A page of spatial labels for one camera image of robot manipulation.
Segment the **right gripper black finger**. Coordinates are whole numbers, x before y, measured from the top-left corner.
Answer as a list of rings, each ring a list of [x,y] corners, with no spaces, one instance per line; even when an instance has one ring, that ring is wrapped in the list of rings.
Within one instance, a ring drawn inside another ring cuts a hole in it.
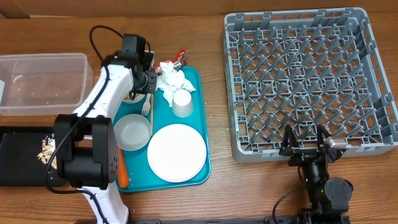
[[[329,131],[326,130],[324,125],[318,124],[317,125],[317,146],[324,145],[324,138],[331,137]]]
[[[284,137],[283,137],[281,145],[280,145],[279,155],[280,156],[292,156],[292,155],[296,154],[298,150],[299,150],[298,141],[295,137],[295,134],[294,134],[291,126],[288,124],[285,127]]]

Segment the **white round bowl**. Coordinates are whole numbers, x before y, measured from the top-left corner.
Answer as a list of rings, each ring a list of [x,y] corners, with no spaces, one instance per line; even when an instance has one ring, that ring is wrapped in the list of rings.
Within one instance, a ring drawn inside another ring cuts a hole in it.
[[[137,93],[135,98],[132,100],[132,99],[130,99],[129,95],[126,95],[123,99],[123,102],[129,103],[129,104],[134,104],[134,103],[140,102],[144,97],[145,97],[145,95]]]

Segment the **white plastic fork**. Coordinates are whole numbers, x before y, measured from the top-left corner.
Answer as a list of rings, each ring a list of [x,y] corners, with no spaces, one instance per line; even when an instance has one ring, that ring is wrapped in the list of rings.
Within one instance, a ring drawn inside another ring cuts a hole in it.
[[[144,104],[142,106],[141,115],[144,116],[144,117],[146,117],[149,114],[149,111],[150,111],[150,108],[151,108],[151,103],[150,103],[151,96],[152,95],[150,93],[148,93],[146,95],[146,100],[145,100],[145,102],[144,102]]]

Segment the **white paper cup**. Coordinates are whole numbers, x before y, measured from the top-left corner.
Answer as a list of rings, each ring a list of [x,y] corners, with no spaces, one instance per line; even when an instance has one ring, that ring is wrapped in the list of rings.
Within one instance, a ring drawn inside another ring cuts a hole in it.
[[[174,115],[185,118],[193,112],[193,100],[188,90],[177,90],[172,100],[172,111]]]

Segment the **grey round bowl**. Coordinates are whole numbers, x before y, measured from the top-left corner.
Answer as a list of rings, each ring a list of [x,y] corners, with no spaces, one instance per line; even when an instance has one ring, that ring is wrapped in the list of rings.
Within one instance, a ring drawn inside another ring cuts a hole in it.
[[[118,146],[125,151],[136,151],[144,146],[151,137],[150,122],[140,114],[125,115],[114,125]]]

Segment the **white round plate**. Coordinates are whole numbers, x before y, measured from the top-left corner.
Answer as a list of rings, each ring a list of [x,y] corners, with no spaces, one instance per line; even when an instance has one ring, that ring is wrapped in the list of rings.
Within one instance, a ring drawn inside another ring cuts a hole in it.
[[[158,130],[147,147],[153,173],[167,182],[185,182],[203,168],[207,149],[201,134],[185,124],[170,124]]]

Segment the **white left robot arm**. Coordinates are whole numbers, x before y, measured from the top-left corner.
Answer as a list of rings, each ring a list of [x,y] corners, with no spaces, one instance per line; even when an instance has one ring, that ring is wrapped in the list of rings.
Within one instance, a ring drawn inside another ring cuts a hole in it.
[[[121,50],[101,63],[101,75],[86,101],[72,114],[60,114],[54,125],[58,176],[83,194],[98,223],[129,223],[131,214],[121,200],[116,177],[119,149],[113,120],[127,94],[153,94],[154,53],[145,38],[123,35]]]

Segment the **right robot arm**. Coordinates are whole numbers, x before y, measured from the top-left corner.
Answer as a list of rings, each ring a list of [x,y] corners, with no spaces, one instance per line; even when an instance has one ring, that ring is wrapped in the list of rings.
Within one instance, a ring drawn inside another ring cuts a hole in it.
[[[349,223],[344,216],[349,210],[349,201],[354,187],[346,179],[331,178],[328,165],[337,161],[347,150],[348,144],[343,138],[332,136],[323,125],[317,126],[317,146],[304,149],[294,136],[291,126],[287,125],[279,154],[288,156],[288,165],[298,168],[298,176],[305,186],[282,196],[272,209],[274,223]],[[306,190],[310,208],[301,209],[298,214],[278,217],[275,212],[283,199]]]

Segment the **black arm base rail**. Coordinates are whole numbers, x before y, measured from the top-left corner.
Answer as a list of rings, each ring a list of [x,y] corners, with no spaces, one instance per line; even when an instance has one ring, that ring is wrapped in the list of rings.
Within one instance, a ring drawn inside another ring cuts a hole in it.
[[[300,221],[297,216],[278,216],[279,224],[306,223]],[[341,220],[332,219],[332,221],[317,220],[308,223],[340,223]],[[264,218],[242,218],[242,219],[216,219],[216,220],[159,220],[159,219],[140,219],[132,220],[133,224],[274,224],[276,223],[271,216]],[[349,217],[343,218],[343,224],[350,224]]]

